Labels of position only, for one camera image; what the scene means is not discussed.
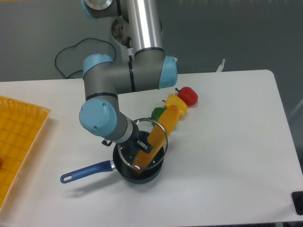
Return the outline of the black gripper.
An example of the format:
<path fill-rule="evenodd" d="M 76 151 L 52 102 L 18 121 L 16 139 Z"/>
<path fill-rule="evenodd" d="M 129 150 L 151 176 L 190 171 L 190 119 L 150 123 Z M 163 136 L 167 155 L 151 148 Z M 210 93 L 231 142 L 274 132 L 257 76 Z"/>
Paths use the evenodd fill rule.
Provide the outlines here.
<path fill-rule="evenodd" d="M 146 131 L 141 131 L 139 129 L 134 129 L 133 132 L 131 133 L 130 137 L 124 141 L 124 142 L 119 142 L 118 144 L 120 146 L 124 147 L 137 147 L 141 149 L 144 153 L 150 153 L 153 149 L 153 145 L 151 145 L 148 142 L 148 135 L 149 133 Z M 101 142 L 105 146 L 111 146 L 113 143 L 110 140 L 104 139 Z"/>

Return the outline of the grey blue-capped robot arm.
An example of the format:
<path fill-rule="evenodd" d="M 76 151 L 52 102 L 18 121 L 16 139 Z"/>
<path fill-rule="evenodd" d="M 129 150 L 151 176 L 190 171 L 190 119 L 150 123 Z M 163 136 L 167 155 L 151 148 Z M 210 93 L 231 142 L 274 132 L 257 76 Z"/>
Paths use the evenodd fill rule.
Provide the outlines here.
<path fill-rule="evenodd" d="M 134 58 L 114 63 L 106 54 L 94 54 L 83 63 L 86 101 L 79 120 L 84 129 L 120 145 L 136 145 L 150 153 L 137 125 L 119 110 L 118 95 L 172 87 L 177 83 L 176 59 L 163 49 L 157 4 L 153 0 L 84 0 L 93 19 L 124 16 L 129 25 Z"/>

